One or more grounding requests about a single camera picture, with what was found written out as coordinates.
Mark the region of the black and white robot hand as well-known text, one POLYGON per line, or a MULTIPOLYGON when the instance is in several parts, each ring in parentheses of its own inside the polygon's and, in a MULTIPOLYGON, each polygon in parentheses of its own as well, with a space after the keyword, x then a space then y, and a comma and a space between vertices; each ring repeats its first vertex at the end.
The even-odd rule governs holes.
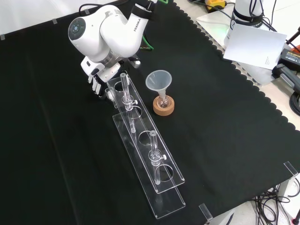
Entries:
POLYGON ((103 99, 105 98, 107 82, 116 76, 121 68, 121 64, 117 62, 111 68, 107 68, 100 62, 92 62, 86 56, 81 62, 81 67, 88 76, 88 83, 91 84, 93 92, 103 99))

